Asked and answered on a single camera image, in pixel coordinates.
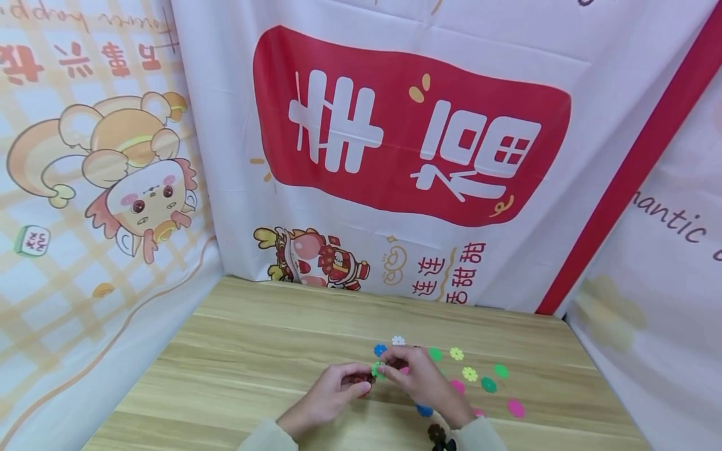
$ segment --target red rectangle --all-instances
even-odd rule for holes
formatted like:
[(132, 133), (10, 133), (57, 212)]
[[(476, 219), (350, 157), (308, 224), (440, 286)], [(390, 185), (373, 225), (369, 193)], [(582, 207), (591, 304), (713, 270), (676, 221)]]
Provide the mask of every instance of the red rectangle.
[(553, 87), (281, 26), (261, 36), (253, 78), (279, 182), (466, 227), (516, 216), (552, 165), (571, 111), (569, 94)]

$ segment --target hand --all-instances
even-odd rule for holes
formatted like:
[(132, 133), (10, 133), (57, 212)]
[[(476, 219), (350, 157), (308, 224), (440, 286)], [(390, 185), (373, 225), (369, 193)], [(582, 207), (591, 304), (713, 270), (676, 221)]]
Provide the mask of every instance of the hand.
[[(392, 346), (381, 354), (378, 371), (401, 387), (420, 406), (431, 407), (452, 429), (461, 429), (477, 418), (474, 409), (446, 380), (424, 348)], [(399, 370), (408, 367), (409, 374)]]
[(296, 440), (309, 430), (335, 420), (351, 401), (367, 394), (372, 383), (371, 367), (366, 364), (331, 365), (276, 423)]

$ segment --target cartoon character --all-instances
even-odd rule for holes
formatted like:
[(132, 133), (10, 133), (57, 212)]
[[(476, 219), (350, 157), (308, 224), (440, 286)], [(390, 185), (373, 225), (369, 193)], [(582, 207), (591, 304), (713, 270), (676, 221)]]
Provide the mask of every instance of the cartoon character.
[(82, 157), (83, 177), (103, 190), (85, 216), (126, 254), (135, 256), (142, 246), (143, 259), (151, 264), (158, 243), (173, 230), (190, 227), (186, 213), (198, 205), (196, 171), (178, 158), (181, 140), (166, 127), (168, 119), (178, 122), (186, 108), (175, 92), (69, 106), (59, 118), (39, 122), (17, 137), (7, 172), (20, 188), (62, 209), (75, 190), (55, 183), (48, 169), (61, 159)]
[(371, 269), (366, 261), (359, 263), (352, 253), (342, 249), (338, 238), (329, 236), (327, 241), (314, 229), (261, 227), (253, 237), (261, 249), (276, 248), (277, 264), (268, 270), (271, 280), (357, 291), (361, 288), (359, 281), (366, 280)]

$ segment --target table surface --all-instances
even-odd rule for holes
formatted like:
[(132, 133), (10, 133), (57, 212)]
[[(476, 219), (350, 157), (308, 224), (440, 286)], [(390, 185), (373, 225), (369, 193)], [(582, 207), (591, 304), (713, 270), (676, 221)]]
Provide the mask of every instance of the table surface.
[[(328, 364), (371, 364), (374, 346), (396, 335), (443, 351), (439, 368), (464, 382), (510, 451), (649, 449), (561, 320), (226, 277), (84, 450), (236, 450)], [(449, 356), (454, 346), (464, 351), (462, 362)], [(507, 379), (494, 375), (495, 364), (508, 368)], [(497, 392), (466, 381), (465, 366), (496, 380)], [(509, 413), (509, 399), (524, 404), (524, 418)], [(431, 449), (429, 424), (384, 380), (301, 449)]]

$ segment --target white backdrop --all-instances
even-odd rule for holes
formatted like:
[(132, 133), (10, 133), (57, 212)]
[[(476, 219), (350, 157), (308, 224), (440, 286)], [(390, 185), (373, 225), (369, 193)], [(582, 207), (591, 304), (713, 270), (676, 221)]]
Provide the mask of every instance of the white backdrop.
[(533, 312), (715, 2), (216, 4), (173, 0), (227, 271)]
[(206, 175), (168, 0), (0, 30), (0, 450), (79, 450), (223, 275)]
[(722, 73), (590, 268), (567, 320), (655, 450), (722, 443)]

